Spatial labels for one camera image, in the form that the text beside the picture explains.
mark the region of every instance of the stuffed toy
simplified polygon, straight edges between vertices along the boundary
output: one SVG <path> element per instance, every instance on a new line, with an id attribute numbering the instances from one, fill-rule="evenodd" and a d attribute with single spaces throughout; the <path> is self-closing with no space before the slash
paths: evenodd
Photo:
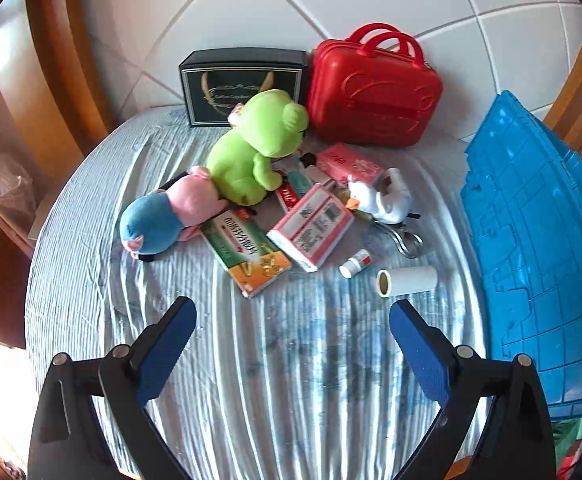
<path id="1" fill-rule="evenodd" d="M 382 193 L 369 184 L 348 176 L 348 190 L 351 198 L 346 207 L 369 213 L 382 224 L 399 224 L 410 213 L 412 200 L 410 190 L 400 170 L 389 168 L 384 172 L 380 181 L 386 187 Z"/>
<path id="2" fill-rule="evenodd" d="M 227 205 L 219 199 L 209 171 L 194 166 L 167 190 L 158 189 L 129 204 L 120 218 L 122 245 L 134 258 L 161 253 L 177 241 L 197 236 L 198 225 Z"/>
<path id="3" fill-rule="evenodd" d="M 282 184 L 282 176 L 271 168 L 271 158 L 290 155 L 300 147 L 309 115 L 285 91 L 274 89 L 249 99 L 236 122 L 215 143 L 206 165 L 225 198 L 254 205 Z"/>

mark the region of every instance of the blue crate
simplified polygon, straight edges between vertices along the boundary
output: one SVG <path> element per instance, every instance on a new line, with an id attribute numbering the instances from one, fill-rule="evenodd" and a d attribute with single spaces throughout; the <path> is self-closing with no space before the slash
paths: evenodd
<path id="1" fill-rule="evenodd" d="M 582 160 L 507 91 L 466 153 L 490 357 L 529 354 L 552 420 L 580 417 Z"/>

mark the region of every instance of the pink tissue box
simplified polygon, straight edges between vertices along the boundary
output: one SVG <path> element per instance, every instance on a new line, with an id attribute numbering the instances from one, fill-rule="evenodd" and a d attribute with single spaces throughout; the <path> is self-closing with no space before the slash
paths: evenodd
<path id="1" fill-rule="evenodd" d="M 360 153 L 350 150 L 341 142 L 318 154 L 318 168 L 342 186 L 348 186 L 348 176 L 373 186 L 379 179 L 382 167 Z"/>

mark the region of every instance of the red mini suitcase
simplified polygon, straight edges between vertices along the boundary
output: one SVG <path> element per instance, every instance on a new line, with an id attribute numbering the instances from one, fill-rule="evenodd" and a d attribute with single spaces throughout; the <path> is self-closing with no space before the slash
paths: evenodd
<path id="1" fill-rule="evenodd" d="M 362 38 L 385 28 L 366 44 Z M 377 46 L 399 40 L 397 52 Z M 312 58 L 308 110 L 315 132 L 331 142 L 412 146 L 442 93 L 442 80 L 418 42 L 386 23 L 369 23 L 346 40 L 326 40 Z"/>

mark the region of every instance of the green plush frog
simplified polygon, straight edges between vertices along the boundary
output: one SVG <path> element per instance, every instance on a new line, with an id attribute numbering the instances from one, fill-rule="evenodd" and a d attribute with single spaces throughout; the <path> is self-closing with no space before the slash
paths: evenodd
<path id="1" fill-rule="evenodd" d="M 242 108 L 239 124 L 215 143 L 206 160 L 220 193 L 239 205 L 261 202 L 282 184 L 271 158 L 297 150 L 308 124 L 306 108 L 284 90 L 254 95 Z"/>

